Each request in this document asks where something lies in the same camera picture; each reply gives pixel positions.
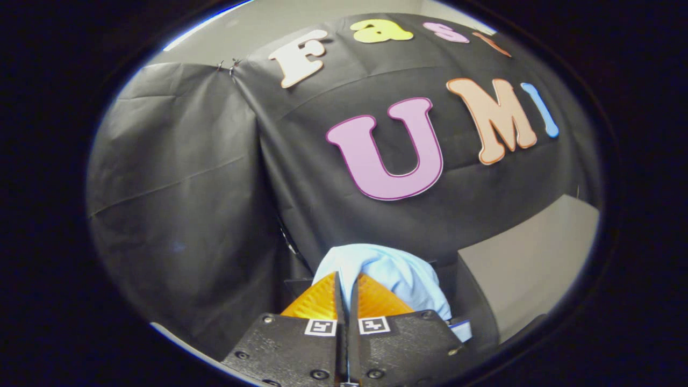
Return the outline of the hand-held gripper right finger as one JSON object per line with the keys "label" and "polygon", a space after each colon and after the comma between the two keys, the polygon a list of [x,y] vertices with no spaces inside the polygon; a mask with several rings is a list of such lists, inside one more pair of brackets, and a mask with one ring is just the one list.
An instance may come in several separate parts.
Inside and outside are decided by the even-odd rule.
{"label": "hand-held gripper right finger", "polygon": [[416,311],[359,274],[347,320],[347,380],[358,386],[436,386],[460,376],[468,347],[432,309]]}

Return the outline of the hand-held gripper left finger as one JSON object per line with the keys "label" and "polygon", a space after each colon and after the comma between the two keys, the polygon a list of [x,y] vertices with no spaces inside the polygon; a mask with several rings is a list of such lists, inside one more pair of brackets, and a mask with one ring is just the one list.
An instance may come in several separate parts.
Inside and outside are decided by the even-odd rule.
{"label": "hand-held gripper left finger", "polygon": [[258,386],[337,386],[346,374],[345,317],[331,272],[282,313],[260,314],[222,365]]}

